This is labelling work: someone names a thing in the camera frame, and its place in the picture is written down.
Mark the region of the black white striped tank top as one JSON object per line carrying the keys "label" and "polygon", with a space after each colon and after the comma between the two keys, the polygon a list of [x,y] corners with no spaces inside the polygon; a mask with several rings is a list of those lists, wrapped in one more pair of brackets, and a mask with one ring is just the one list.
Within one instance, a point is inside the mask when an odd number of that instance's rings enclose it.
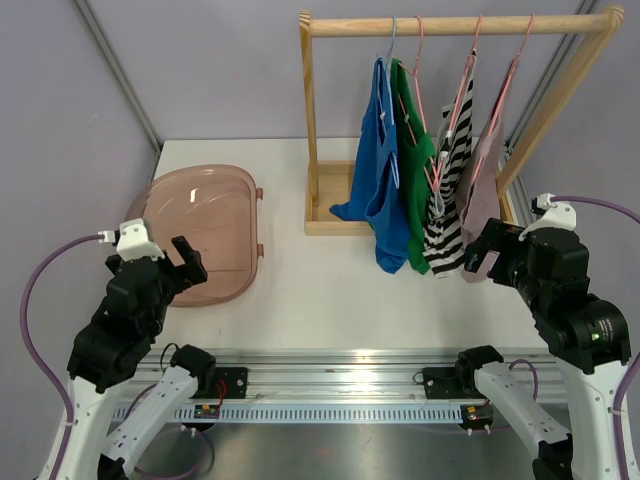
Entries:
{"label": "black white striped tank top", "polygon": [[471,157],[476,60],[477,49],[473,48],[453,101],[442,108],[437,135],[438,190],[429,196],[423,223],[423,256],[437,278],[455,274],[464,262],[455,197],[460,177]]}

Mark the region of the pink hanger of striped top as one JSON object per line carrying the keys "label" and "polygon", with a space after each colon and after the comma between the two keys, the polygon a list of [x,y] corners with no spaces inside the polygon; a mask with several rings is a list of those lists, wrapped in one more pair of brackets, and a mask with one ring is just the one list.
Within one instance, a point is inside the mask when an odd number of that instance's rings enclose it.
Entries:
{"label": "pink hanger of striped top", "polygon": [[429,213],[434,219],[445,215],[448,205],[455,197],[459,177],[471,155],[473,81],[482,21],[483,16],[480,16],[454,100],[442,108],[443,119],[437,136],[436,190],[429,199]]}

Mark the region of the green tank top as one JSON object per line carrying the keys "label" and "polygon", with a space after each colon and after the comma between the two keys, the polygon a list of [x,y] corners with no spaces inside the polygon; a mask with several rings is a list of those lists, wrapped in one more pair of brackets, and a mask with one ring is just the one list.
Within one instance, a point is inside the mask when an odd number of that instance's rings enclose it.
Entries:
{"label": "green tank top", "polygon": [[423,224],[431,186],[424,168],[435,156],[435,149],[419,108],[413,102],[408,73],[397,58],[392,59],[390,81],[396,123],[399,195],[409,226],[409,262],[415,271],[425,274],[430,266],[423,253]]}

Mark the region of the blue tank top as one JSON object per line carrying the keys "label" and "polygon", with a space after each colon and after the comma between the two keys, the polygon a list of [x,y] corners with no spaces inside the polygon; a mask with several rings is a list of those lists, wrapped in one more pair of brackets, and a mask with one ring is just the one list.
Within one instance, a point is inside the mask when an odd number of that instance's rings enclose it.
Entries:
{"label": "blue tank top", "polygon": [[390,110],[385,97],[382,61],[374,62],[370,98],[361,123],[361,135],[347,202],[334,204],[330,213],[342,221],[363,221],[375,237],[375,259],[379,267],[396,273],[409,256],[409,227],[390,168],[393,149],[389,116],[380,119],[382,109]]}

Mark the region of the pink hanger of green top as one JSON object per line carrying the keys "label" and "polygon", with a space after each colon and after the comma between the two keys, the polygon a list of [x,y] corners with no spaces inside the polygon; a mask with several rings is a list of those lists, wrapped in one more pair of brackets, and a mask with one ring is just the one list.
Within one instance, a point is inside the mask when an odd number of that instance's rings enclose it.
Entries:
{"label": "pink hanger of green top", "polygon": [[[423,23],[422,17],[420,15],[416,15],[415,18],[419,26],[419,36],[420,36],[419,47],[418,47],[417,54],[415,56],[413,69],[409,70],[405,66],[403,66],[403,69],[413,77],[421,124],[423,127],[424,136],[427,137],[429,134],[428,123],[424,113],[424,107],[422,103],[422,96],[421,96],[421,90],[420,90],[420,81],[419,81],[420,61],[421,61],[421,54],[422,54],[422,49],[424,45],[425,30],[424,30],[424,23]],[[424,166],[424,173],[430,185],[431,191],[434,191],[436,186],[436,180],[434,175],[435,160],[433,156],[429,156],[429,165],[431,166],[431,168]]]}

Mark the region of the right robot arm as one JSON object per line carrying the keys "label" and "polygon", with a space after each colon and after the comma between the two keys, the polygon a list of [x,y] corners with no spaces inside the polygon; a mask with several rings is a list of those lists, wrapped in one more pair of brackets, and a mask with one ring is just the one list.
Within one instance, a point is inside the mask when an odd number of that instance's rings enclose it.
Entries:
{"label": "right robot arm", "polygon": [[639,361],[621,311],[588,291],[587,247],[566,228],[528,232],[491,219],[466,249],[466,271],[476,272],[490,252],[497,259],[489,278],[519,293],[556,359],[571,426],[550,417],[491,346],[459,354],[456,389],[480,393],[498,409],[527,447],[538,479],[638,478],[626,392]]}

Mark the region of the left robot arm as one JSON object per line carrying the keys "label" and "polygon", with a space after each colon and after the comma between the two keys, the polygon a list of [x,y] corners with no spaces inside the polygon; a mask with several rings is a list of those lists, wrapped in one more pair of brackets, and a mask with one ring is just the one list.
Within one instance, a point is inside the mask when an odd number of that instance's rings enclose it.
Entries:
{"label": "left robot arm", "polygon": [[63,479],[128,478],[177,408],[215,388],[215,357],[185,345],[143,402],[116,430],[109,428],[125,387],[162,331],[169,304],[207,279],[199,252],[182,236],[172,244],[180,265],[149,255],[106,261],[113,277],[90,323],[76,335],[67,367],[76,410]]}

